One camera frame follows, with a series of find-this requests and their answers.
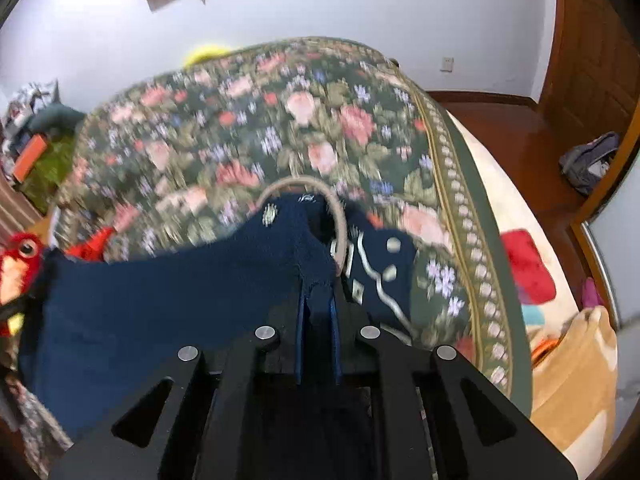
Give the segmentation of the navy patterned hoodie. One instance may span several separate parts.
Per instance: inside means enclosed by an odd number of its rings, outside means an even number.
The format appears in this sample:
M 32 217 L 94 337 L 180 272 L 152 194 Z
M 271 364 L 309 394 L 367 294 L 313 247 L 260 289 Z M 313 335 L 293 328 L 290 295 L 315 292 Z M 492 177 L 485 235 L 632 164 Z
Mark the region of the navy patterned hoodie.
M 18 350 L 23 385 L 72 439 L 183 346 L 219 349 L 285 300 L 316 323 L 337 283 L 376 322 L 406 332 L 416 245 L 354 203 L 273 193 L 220 240 L 153 258 L 43 260 L 43 302 Z

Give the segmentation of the tan fleece blanket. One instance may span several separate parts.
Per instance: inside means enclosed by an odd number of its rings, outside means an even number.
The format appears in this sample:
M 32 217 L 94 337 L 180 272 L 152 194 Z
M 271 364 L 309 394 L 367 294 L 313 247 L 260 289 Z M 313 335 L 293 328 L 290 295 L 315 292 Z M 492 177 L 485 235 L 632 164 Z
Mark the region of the tan fleece blanket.
M 608 311 L 582 310 L 533 370 L 530 419 L 561 451 L 600 460 L 613 441 L 616 382 L 617 339 Z

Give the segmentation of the pink slipper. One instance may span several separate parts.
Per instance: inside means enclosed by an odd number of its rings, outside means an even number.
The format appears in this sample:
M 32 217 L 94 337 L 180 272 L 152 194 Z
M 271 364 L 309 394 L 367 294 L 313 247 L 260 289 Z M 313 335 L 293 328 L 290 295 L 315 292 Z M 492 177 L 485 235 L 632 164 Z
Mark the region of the pink slipper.
M 592 309 L 600 306 L 604 307 L 605 301 L 598 292 L 596 282 L 593 278 L 586 278 L 582 285 L 582 307 Z

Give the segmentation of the red plush toy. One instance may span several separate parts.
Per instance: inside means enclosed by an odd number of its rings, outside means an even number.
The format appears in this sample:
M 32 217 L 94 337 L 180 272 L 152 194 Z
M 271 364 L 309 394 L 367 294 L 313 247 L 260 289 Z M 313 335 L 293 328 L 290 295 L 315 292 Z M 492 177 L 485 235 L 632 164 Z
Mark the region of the red plush toy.
M 114 226 L 100 229 L 88 242 L 66 249 L 65 255 L 85 261 L 102 261 Z M 1 254 L 1 337 L 15 336 L 24 323 L 18 298 L 28 293 L 40 273 L 47 247 L 34 233 L 18 233 Z

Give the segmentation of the floral quilt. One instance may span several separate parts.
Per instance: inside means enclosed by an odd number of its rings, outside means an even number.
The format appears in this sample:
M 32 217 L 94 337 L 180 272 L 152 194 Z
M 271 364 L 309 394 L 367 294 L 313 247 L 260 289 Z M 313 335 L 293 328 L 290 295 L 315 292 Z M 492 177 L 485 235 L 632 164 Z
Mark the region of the floral quilt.
M 336 38 L 260 44 L 119 91 L 77 130 L 51 237 L 70 247 L 137 208 L 111 261 L 218 240 L 287 177 L 323 181 L 416 244 L 399 335 L 460 344 L 522 412 L 532 364 L 497 220 L 457 124 L 382 53 Z

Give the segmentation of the green patterned bag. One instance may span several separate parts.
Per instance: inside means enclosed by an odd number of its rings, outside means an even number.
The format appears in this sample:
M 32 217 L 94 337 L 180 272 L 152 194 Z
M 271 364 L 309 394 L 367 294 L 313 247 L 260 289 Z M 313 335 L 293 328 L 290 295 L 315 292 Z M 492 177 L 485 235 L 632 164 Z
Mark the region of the green patterned bag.
M 70 172 L 75 148 L 75 135 L 70 130 L 62 130 L 52 139 L 45 137 L 47 151 L 37 160 L 25 180 L 17 185 L 40 214 L 47 213 L 58 188 Z

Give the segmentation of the grey backpack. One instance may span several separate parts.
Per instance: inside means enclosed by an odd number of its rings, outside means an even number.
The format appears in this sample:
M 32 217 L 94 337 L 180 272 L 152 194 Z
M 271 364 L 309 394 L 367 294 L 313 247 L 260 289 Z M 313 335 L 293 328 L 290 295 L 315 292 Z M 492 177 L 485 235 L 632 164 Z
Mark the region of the grey backpack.
M 588 196 L 608 172 L 620 147 L 620 136 L 607 132 L 571 148 L 559 159 L 562 176 L 579 194 Z

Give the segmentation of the orange box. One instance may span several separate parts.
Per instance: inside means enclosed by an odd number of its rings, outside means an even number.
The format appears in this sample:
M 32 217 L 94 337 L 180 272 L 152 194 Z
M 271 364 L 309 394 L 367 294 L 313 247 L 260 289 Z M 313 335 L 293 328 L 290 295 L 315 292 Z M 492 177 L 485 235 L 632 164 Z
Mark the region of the orange box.
M 40 133 L 35 134 L 26 144 L 20 156 L 17 157 L 12 171 L 13 179 L 18 183 L 22 183 L 32 171 L 32 167 L 35 166 L 37 160 L 47 151 L 47 148 L 47 138 Z

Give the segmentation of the wooden door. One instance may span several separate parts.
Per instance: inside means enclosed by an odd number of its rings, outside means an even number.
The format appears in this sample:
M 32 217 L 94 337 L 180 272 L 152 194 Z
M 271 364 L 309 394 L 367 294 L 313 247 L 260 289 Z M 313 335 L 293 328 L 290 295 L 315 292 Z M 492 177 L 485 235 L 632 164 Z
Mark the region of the wooden door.
M 569 148 L 626 133 L 639 99 L 639 50 L 610 0 L 556 0 L 538 112 Z

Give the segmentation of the yellow hoop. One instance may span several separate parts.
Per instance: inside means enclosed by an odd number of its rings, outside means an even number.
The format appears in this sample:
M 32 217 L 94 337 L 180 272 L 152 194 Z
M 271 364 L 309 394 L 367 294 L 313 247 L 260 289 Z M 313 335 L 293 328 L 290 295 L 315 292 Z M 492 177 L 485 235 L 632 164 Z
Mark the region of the yellow hoop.
M 183 58 L 182 66 L 189 67 L 215 58 L 221 58 L 228 55 L 232 51 L 231 48 L 222 46 L 221 44 L 199 44 L 186 52 Z

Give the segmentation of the wall socket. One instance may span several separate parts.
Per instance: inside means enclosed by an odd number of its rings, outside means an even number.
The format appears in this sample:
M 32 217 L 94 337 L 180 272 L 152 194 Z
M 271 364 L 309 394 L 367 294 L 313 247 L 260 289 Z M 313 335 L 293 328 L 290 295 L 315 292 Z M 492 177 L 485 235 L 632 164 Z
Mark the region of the wall socket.
M 454 70 L 454 58 L 442 58 L 440 70 L 444 73 L 451 73 Z

